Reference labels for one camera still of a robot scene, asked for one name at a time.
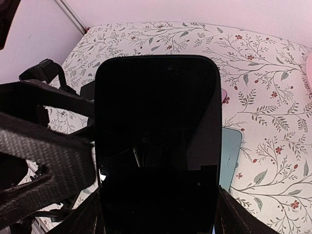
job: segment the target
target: floral bedding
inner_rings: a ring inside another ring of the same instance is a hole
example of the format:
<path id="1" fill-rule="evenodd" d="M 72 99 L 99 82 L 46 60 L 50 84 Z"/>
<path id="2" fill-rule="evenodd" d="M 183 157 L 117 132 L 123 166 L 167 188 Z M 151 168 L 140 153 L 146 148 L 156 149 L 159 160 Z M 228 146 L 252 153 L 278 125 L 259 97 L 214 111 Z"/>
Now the floral bedding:
<path id="1" fill-rule="evenodd" d="M 223 126 L 243 134 L 232 196 L 279 233 L 302 234 L 312 233 L 312 93 L 305 68 L 311 52 L 273 36 L 204 23 L 116 23 L 92 27 L 63 68 L 79 93 L 109 58 L 211 58 L 228 92 Z M 53 130 L 69 134 L 86 125 L 86 117 L 48 109 Z M 81 192 L 76 205 L 95 188 Z"/>

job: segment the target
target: pink object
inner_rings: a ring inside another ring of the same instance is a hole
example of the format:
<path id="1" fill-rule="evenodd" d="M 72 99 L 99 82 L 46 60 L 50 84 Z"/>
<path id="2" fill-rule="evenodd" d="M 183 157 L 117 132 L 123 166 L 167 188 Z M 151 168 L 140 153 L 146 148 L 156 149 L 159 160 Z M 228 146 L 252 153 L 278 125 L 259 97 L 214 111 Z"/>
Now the pink object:
<path id="1" fill-rule="evenodd" d="M 221 102 L 226 99 L 227 95 L 227 92 L 224 89 L 221 89 Z"/>
<path id="2" fill-rule="evenodd" d="M 307 78 L 310 90 L 312 91 L 312 54 L 309 55 L 307 60 Z"/>

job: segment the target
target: metal rod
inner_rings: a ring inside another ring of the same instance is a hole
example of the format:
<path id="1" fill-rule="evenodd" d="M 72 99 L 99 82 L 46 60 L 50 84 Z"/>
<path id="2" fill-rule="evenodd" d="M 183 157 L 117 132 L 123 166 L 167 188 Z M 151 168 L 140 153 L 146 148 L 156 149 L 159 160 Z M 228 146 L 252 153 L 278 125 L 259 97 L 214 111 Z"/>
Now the metal rod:
<path id="1" fill-rule="evenodd" d="M 82 22 L 66 0 L 54 0 L 54 2 L 64 12 L 73 25 L 84 35 L 86 33 L 87 26 Z"/>

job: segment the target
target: pink wall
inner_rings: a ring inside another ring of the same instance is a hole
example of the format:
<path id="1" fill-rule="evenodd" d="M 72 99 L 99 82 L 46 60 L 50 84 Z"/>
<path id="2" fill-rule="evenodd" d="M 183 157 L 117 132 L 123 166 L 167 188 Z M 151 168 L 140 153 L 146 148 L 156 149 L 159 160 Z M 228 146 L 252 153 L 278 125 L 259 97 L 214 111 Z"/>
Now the pink wall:
<path id="1" fill-rule="evenodd" d="M 312 47 L 311 0 L 67 0 L 87 26 L 197 21 L 256 31 Z"/>
<path id="2" fill-rule="evenodd" d="M 0 83 L 43 59 L 63 63 L 82 34 L 52 0 L 22 0 L 4 50 L 0 51 Z"/>

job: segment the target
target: bed sheet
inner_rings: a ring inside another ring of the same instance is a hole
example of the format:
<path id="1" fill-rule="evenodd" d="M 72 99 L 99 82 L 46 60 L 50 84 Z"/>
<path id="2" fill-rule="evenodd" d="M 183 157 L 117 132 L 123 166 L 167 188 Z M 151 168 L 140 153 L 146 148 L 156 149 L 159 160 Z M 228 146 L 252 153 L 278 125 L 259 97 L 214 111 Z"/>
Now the bed sheet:
<path id="1" fill-rule="evenodd" d="M 107 59 L 187 54 L 219 67 L 223 127 L 243 134 L 230 192 L 259 220 L 285 234 L 312 233 L 312 93 L 305 46 L 197 22 L 116 23 L 92 27 L 63 64 L 78 93 Z M 58 86 L 58 79 L 52 82 Z M 87 118 L 48 108 L 53 130 L 72 133 Z M 91 189 L 81 193 L 77 205 Z"/>

